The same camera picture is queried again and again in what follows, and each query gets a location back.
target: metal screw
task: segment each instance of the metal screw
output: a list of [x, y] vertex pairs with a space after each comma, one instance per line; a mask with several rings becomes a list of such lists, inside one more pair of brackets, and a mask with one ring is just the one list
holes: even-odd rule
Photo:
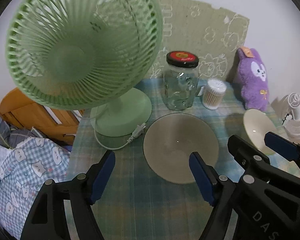
[[248, 184], [254, 183], [254, 178], [251, 175], [244, 175], [243, 181]]
[[228, 179], [228, 177], [225, 176], [225, 175], [220, 175], [220, 176], [219, 176], [219, 179], [220, 179], [221, 181], [226, 181], [226, 180]]
[[259, 156], [259, 155], [254, 155], [253, 158], [256, 160], [256, 161], [261, 161], [262, 158]]
[[46, 185], [51, 185], [52, 182], [53, 182], [53, 179], [47, 179], [44, 183], [45, 183]]
[[85, 179], [85, 178], [86, 178], [86, 174], [84, 174], [84, 173], [80, 173], [77, 176], [77, 179], [79, 179], [79, 180], [82, 180], [82, 179]]

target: jar lid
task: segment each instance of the jar lid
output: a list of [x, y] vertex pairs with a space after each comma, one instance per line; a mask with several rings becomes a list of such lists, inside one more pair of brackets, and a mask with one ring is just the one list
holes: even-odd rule
[[195, 68], [199, 58], [187, 51], [172, 51], [167, 54], [167, 63], [176, 67]]
[[208, 80], [208, 88], [210, 92], [216, 96], [223, 96], [226, 93], [226, 84], [216, 78], [210, 78]]

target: red and black lid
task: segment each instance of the red and black lid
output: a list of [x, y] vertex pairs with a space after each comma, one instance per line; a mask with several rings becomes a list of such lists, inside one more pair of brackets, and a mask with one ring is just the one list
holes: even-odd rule
[[176, 67], [195, 68], [199, 64], [199, 59], [187, 51], [172, 51], [167, 54], [167, 62]]

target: white fan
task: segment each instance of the white fan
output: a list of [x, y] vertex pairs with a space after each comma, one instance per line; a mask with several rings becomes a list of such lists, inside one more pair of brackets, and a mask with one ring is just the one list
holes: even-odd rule
[[288, 136], [300, 139], [300, 94], [292, 93], [283, 101], [281, 118]]

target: fan base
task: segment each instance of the fan base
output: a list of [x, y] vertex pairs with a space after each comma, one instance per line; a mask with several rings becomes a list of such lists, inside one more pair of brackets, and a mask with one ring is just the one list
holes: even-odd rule
[[92, 126], [99, 134], [118, 137], [132, 133], [137, 125], [147, 122], [152, 105], [142, 91], [132, 88], [109, 103], [92, 108]]

